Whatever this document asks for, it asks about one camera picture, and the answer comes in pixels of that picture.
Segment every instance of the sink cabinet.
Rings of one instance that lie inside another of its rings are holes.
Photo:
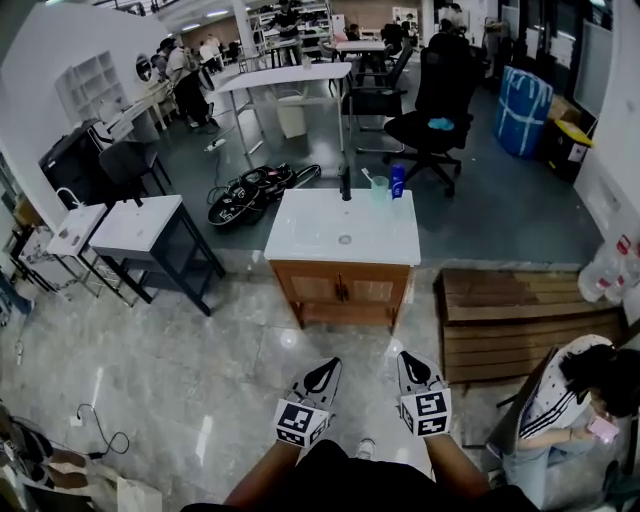
[[[393,327],[410,266],[272,260],[301,327],[325,322]]]

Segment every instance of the mirror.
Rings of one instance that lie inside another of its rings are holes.
[[[142,53],[136,59],[136,73],[138,73],[140,80],[143,82],[151,80],[151,62],[149,57]]]

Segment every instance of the tile floor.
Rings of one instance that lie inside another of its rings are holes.
[[[402,349],[439,357],[436,273],[415,271],[393,337],[373,327],[300,331],[269,275],[229,275],[206,296],[209,318],[169,292],[133,309],[104,292],[94,299],[80,291],[72,302],[40,295],[21,327],[20,366],[12,353],[16,324],[0,331],[0,396],[15,415],[80,451],[103,444],[91,418],[71,427],[69,417],[78,404],[95,404],[106,435],[122,430],[131,440],[125,455],[110,454],[106,462],[162,491],[164,510],[178,511],[223,500],[272,442],[270,422],[288,380],[304,363],[338,356],[344,368],[327,436],[347,452],[372,437],[379,459],[428,473],[421,441],[395,411],[395,358]],[[497,419],[495,403],[516,389],[454,388],[456,439],[481,444]],[[623,444],[551,472],[550,500],[591,497]],[[486,452],[469,454],[485,470],[496,466]]]

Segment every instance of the toothbrush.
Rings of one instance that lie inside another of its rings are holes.
[[[373,183],[373,180],[371,179],[371,175],[369,174],[369,171],[367,170],[367,168],[363,167],[360,170],[362,171],[362,174],[364,174],[365,178],[367,178],[371,183]]]

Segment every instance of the smartphone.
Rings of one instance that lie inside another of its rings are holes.
[[[620,432],[613,423],[609,423],[600,416],[595,416],[587,425],[587,430],[598,437],[603,443],[611,444]]]

